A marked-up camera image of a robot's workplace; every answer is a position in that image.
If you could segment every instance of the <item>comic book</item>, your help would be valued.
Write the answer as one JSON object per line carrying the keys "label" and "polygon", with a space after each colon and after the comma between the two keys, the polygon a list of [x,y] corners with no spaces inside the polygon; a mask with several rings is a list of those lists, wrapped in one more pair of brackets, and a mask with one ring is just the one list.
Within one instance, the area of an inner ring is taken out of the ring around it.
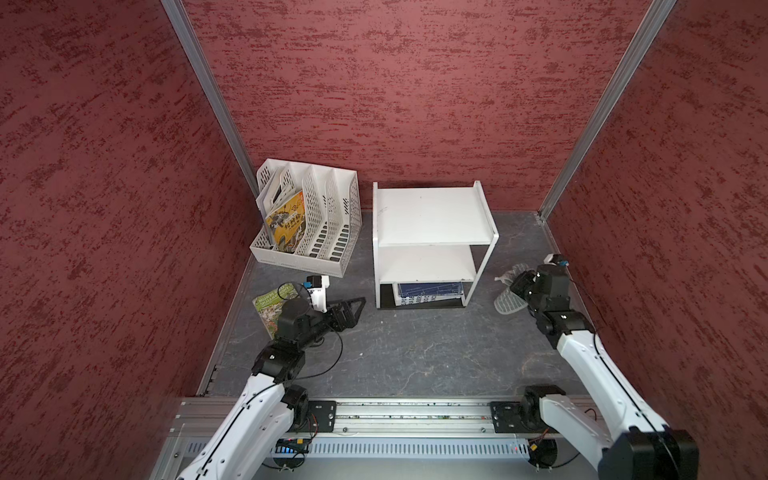
{"label": "comic book", "polygon": [[275,289],[253,299],[253,306],[256,307],[256,311],[259,313],[261,321],[266,327],[266,331],[270,334],[271,339],[275,338],[277,317],[283,311],[283,304],[286,300],[290,300],[297,295],[298,293],[296,293],[293,285],[285,283],[280,286],[280,294]]}
{"label": "comic book", "polygon": [[274,249],[294,253],[306,232],[304,192],[293,195],[285,204],[275,209],[266,219]]}

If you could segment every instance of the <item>red textured wall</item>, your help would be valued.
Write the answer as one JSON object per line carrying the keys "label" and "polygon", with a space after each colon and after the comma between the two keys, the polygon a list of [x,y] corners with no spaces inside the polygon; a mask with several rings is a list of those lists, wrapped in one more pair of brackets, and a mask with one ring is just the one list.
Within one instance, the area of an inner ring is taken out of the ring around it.
{"label": "red textured wall", "polygon": [[551,227],[700,478],[768,478],[768,3],[678,0]]}
{"label": "red textured wall", "polygon": [[0,14],[2,478],[145,478],[257,210],[160,2]]}
{"label": "red textured wall", "polygon": [[648,0],[186,0],[251,159],[537,210]]}

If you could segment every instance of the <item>yellow book cover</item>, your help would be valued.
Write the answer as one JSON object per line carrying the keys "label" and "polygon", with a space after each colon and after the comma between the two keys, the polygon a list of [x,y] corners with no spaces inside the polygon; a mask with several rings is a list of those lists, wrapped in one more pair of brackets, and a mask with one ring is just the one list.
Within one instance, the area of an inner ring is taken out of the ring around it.
{"label": "yellow book cover", "polygon": [[304,216],[304,192],[299,192],[266,219],[272,232],[275,250],[293,253],[306,231]]}

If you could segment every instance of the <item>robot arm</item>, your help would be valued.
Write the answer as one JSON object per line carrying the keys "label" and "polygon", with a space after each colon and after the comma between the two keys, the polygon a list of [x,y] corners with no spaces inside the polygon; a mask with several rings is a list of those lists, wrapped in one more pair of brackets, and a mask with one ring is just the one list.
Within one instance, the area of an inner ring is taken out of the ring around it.
{"label": "robot arm", "polygon": [[353,328],[366,304],[365,298],[326,302],[324,277],[322,282],[316,279],[316,286],[313,277],[307,279],[307,298],[298,296],[283,304],[275,339],[258,355],[237,403],[177,480],[250,480],[277,441],[307,421],[306,389],[285,388],[286,383],[301,379],[307,346],[331,330]]}
{"label": "robot arm", "polygon": [[[536,271],[521,273],[510,289],[527,302],[539,331],[573,367],[608,431],[554,386],[526,389],[522,410],[528,424],[560,432],[601,479],[696,478],[695,441],[684,430],[669,428],[616,367],[592,324],[570,308],[568,262],[560,255],[545,261]],[[531,462],[541,460],[537,457],[532,454]]]}

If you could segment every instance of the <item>book cover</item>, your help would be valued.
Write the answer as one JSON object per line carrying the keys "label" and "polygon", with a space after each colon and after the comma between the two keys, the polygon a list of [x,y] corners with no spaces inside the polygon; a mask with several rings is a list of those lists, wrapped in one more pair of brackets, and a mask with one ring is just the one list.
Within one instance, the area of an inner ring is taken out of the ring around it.
{"label": "book cover", "polygon": [[261,317],[261,323],[264,324],[271,339],[275,338],[277,317],[280,316],[280,313],[283,311],[283,304],[286,302],[283,299],[290,300],[297,295],[298,293],[296,293],[293,285],[286,283],[280,287],[280,295],[277,294],[277,289],[275,289],[253,299],[253,306],[256,307],[256,311],[259,313],[259,317]]}
{"label": "book cover", "polygon": [[401,297],[456,295],[461,296],[464,287],[461,282],[454,283],[399,283],[398,291]]}
{"label": "book cover", "polygon": [[278,207],[265,220],[274,240],[274,249],[279,252],[294,253],[306,232],[304,214],[304,192],[290,198]]}

